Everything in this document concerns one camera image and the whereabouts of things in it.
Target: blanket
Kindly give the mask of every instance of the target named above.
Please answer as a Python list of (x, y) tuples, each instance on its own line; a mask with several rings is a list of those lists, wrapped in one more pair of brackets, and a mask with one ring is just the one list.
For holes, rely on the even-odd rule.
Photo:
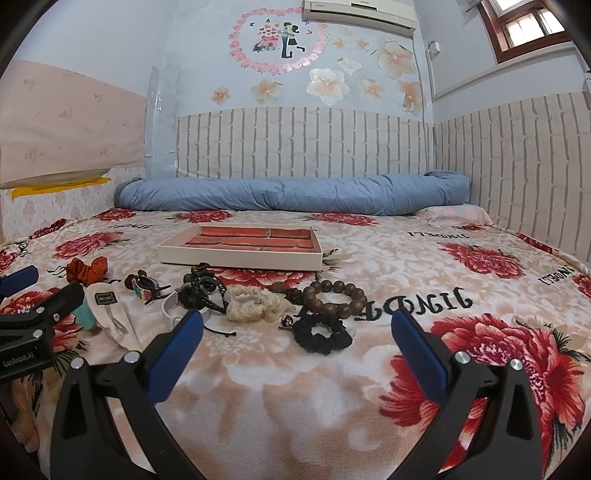
[[(324, 252), (317, 274), (216, 269), (227, 284), (269, 287), (283, 281), (303, 288), (315, 278), (343, 280), (364, 289), (374, 309), (384, 312), (373, 322), (345, 320), (355, 330), (353, 344), (328, 356), (306, 353), (277, 324), (236, 325), (212, 315), (208, 326), (237, 335), (205, 332), (169, 399), (156, 406), (207, 478), (378, 480), (392, 474), (437, 411), (392, 340), (388, 312), (398, 305), (453, 352), (468, 351), (487, 364), (522, 360), (538, 407), (546, 475), (587, 425), (591, 280), (543, 251), (544, 245), (498, 228), (433, 227), (412, 216), (112, 209), (57, 223), (28, 242), (5, 247), (2, 273), (34, 264), (41, 276), (5, 300), (1, 312), (26, 311), (66, 285), (64, 267), (74, 257), (87, 264), (107, 257), (110, 279), (143, 269), (161, 284), (178, 287), (189, 267), (159, 263), (156, 245), (192, 223), (222, 220), (302, 222), (314, 227)], [(145, 306), (123, 282), (114, 286), (146, 347), (166, 331), (162, 300)], [(345, 299), (335, 293), (319, 297)], [(82, 331), (74, 320), (70, 315), (55, 325), (56, 367), (30, 378), (46, 473), (53, 414), (69, 362), (76, 355), (91, 364), (113, 362), (124, 354), (104, 333)], [(121, 405), (109, 404), (129, 454), (149, 468)], [(482, 407), (474, 403), (446, 466), (466, 453)]]

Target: air conditioner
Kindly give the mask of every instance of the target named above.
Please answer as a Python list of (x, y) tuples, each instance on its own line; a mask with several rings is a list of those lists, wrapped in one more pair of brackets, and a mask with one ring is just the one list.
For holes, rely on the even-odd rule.
[(348, 23), (412, 37), (417, 16), (410, 5), (394, 0), (304, 0), (304, 20)]

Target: red flower pattern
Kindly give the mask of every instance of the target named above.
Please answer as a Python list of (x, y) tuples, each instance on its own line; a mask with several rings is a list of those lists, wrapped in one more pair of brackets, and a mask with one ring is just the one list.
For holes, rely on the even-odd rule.
[(321, 222), (331, 223), (346, 223), (347, 225), (355, 226), (369, 226), (376, 225), (377, 222), (365, 215), (353, 215), (352, 213), (315, 213), (311, 220), (319, 220)]
[(462, 230), (470, 230), (471, 232), (479, 232), (480, 230), (484, 230), (484, 227), (482, 225), (478, 225), (477, 223), (471, 223), (470, 225), (457, 226), (456, 228), (460, 228)]
[(586, 275), (576, 274), (573, 281), (579, 286), (579, 291), (591, 299), (591, 278)]
[(121, 232), (97, 232), (85, 235), (75, 240), (68, 240), (56, 247), (53, 258), (72, 258), (77, 255), (86, 255), (97, 248), (120, 241)]
[[(485, 313), (482, 317), (447, 318), (435, 322), (431, 332), (439, 335), (452, 352), (470, 353), (477, 361), (489, 365), (505, 365), (520, 359), (527, 371), (537, 405), (542, 430), (543, 465), (553, 452), (565, 448), (571, 433), (580, 428), (585, 413), (581, 376), (583, 370), (565, 348), (567, 339), (555, 336), (555, 331), (510, 326), (503, 320)], [(393, 419), (396, 425), (419, 425), (425, 431), (438, 411), (437, 404), (428, 401), (403, 357), (391, 361), (396, 377), (390, 383), (391, 392), (382, 395), (380, 413)], [(484, 399), (474, 402), (462, 430), (471, 438), (482, 417)], [(444, 468), (457, 465), (466, 454), (469, 441), (456, 443)]]
[(0, 272), (6, 270), (10, 265), (17, 259), (18, 254), (16, 252), (8, 253), (6, 250), (0, 252)]
[(103, 222), (110, 222), (111, 220), (121, 220), (123, 218), (132, 218), (136, 215), (136, 212), (133, 210), (128, 210), (126, 208), (111, 208), (106, 212), (99, 213), (97, 218), (102, 220)]
[(475, 273), (494, 273), (499, 278), (520, 278), (525, 275), (519, 261), (501, 250), (491, 250), (478, 245), (441, 243), (441, 250), (448, 252), (466, 268)]
[(546, 252), (548, 254), (552, 253), (552, 247), (543, 244), (542, 242), (538, 242), (537, 240), (534, 240), (532, 237), (527, 236), (524, 233), (517, 232), (516, 236), (521, 238), (525, 243), (530, 244), (532, 247), (536, 247), (537, 249), (542, 250), (542, 252)]
[(294, 288), (314, 277), (312, 272), (279, 272), (275, 270), (244, 270), (241, 268), (210, 268), (226, 285), (269, 288), (276, 281), (282, 281), (287, 288)]
[(46, 227), (40, 228), (39, 230), (35, 231), (31, 236), (29, 236), (29, 238), (31, 240), (33, 240), (34, 238), (39, 238), (41, 236), (49, 235), (50, 233), (57, 232), (67, 222), (68, 222), (68, 220), (66, 220), (65, 218), (60, 218), (59, 220), (56, 220), (55, 222), (53, 222), (50, 226), (46, 226)]
[[(51, 297), (59, 288), (50, 288), (47, 291), (28, 291), (19, 297), (11, 300), (5, 307), (0, 309), (0, 314), (12, 315), (14, 313), (27, 313), (35, 305)], [(53, 351), (55, 353), (63, 350), (72, 350), (76, 344), (76, 335), (82, 330), (76, 324), (76, 317), (72, 314), (62, 318), (53, 325)]]
[(232, 214), (225, 210), (197, 210), (195, 212), (178, 213), (174, 220), (188, 220), (190, 223), (221, 222), (231, 218)]

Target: wooden bead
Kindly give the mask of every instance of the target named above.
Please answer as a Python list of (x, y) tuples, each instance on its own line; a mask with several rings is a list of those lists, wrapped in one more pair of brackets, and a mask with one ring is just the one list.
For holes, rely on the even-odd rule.
[(302, 294), (301, 301), (304, 305), (308, 305), (308, 304), (310, 304), (310, 301), (314, 300), (315, 298), (316, 298), (316, 293), (314, 293), (312, 295)]
[(316, 297), (316, 290), (314, 289), (313, 286), (309, 286), (304, 288), (303, 292), (304, 295), (313, 295), (314, 297)]
[(322, 283), (322, 291), (327, 293), (332, 290), (332, 282), (330, 280), (323, 280)]
[(316, 293), (320, 293), (322, 291), (322, 284), (319, 281), (314, 280), (310, 284), (310, 287), (312, 287), (314, 290), (316, 290)]
[(336, 308), (337, 315), (342, 319), (348, 319), (351, 316), (351, 307), (346, 303), (339, 303)]
[(276, 281), (271, 288), (269, 288), (273, 293), (285, 293), (287, 290), (287, 286), (282, 281)]
[(333, 283), (333, 292), (343, 293), (344, 290), (345, 290), (345, 282), (344, 281), (337, 280), (335, 283)]
[(353, 290), (355, 290), (357, 287), (355, 286), (354, 283), (347, 283), (345, 285), (345, 289), (343, 290), (343, 293), (345, 295), (348, 295), (349, 297), (351, 296), (351, 294), (353, 293)]
[(349, 303), (349, 306), (351, 307), (353, 315), (359, 315), (363, 311), (363, 303), (361, 303), (359, 300), (352, 301)]
[(308, 302), (308, 309), (312, 312), (312, 313), (320, 313), (320, 311), (322, 310), (322, 300), (319, 299), (312, 299)]
[(361, 288), (356, 288), (351, 292), (351, 298), (354, 300), (359, 300), (364, 295), (365, 292)]
[(328, 302), (322, 305), (322, 313), (327, 315), (334, 315), (336, 313), (337, 307), (334, 303)]

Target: silver screw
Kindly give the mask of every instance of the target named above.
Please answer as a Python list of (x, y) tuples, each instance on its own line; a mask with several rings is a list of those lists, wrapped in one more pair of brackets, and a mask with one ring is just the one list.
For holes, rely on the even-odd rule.
[(123, 360), (125, 360), (129, 364), (134, 364), (139, 360), (139, 352), (136, 352), (135, 350), (127, 352), (123, 357)]
[(75, 368), (76, 370), (82, 368), (82, 365), (84, 365), (84, 359), (81, 356), (77, 356), (74, 360), (70, 362), (70, 366), (72, 368)]
[(470, 362), (470, 359), (472, 357), (470, 357), (470, 354), (468, 352), (458, 352), (455, 354), (455, 358), (458, 363), (460, 363), (462, 365), (466, 365), (467, 363)]
[(511, 362), (509, 362), (511, 368), (513, 370), (521, 370), (523, 369), (523, 364), (521, 363), (521, 360), (519, 360), (518, 358), (514, 358), (513, 360), (511, 360)]

